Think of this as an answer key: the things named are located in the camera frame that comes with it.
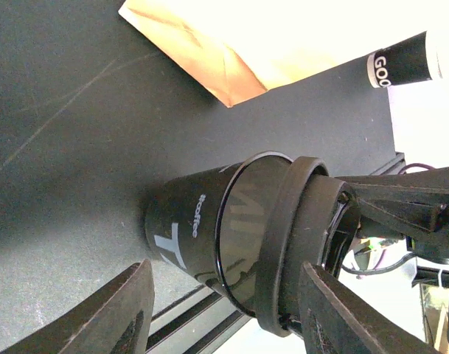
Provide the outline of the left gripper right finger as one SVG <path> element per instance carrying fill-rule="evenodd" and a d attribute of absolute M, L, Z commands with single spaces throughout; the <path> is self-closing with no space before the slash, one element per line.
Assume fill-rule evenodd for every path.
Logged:
<path fill-rule="evenodd" d="M 307 353 L 436 353 L 322 267 L 302 264 L 299 312 Z"/>

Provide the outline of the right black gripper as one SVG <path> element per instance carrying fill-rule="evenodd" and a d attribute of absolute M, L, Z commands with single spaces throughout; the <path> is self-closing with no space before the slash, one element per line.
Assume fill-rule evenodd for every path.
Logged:
<path fill-rule="evenodd" d="M 449 167 L 403 175 L 342 176 L 338 179 L 348 183 L 358 195 L 448 195 L 430 201 L 358 198 L 357 202 L 364 217 L 391 229 L 413 229 L 410 237 L 449 251 Z"/>

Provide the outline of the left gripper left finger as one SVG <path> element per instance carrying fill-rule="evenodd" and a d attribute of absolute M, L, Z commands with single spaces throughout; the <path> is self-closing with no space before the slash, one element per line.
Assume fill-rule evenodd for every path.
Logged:
<path fill-rule="evenodd" d="M 145 353 L 155 291 L 149 260 L 134 263 L 79 305 L 3 353 Z"/>

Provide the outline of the black plastic cup lid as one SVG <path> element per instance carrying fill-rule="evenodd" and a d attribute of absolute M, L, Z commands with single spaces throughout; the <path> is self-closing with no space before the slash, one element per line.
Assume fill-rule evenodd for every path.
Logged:
<path fill-rule="evenodd" d="M 329 176 L 321 159 L 301 156 L 286 172 L 265 226 L 257 262 L 254 306 L 260 327 L 289 334 L 299 315 L 302 264 L 334 277 L 361 218 L 355 191 Z"/>

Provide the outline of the black coffee cup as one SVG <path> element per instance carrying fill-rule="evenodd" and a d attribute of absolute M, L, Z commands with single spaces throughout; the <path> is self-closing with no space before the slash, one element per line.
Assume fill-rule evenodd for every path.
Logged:
<path fill-rule="evenodd" d="M 254 316 L 260 248 L 292 162 L 266 151 L 154 188 L 144 222 L 150 253 Z"/>

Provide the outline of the orange paper bag white handles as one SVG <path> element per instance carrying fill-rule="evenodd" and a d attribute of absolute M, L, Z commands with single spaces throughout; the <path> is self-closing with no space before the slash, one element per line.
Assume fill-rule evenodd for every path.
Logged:
<path fill-rule="evenodd" d="M 119 15 L 227 107 L 449 30 L 449 1 L 126 1 Z"/>

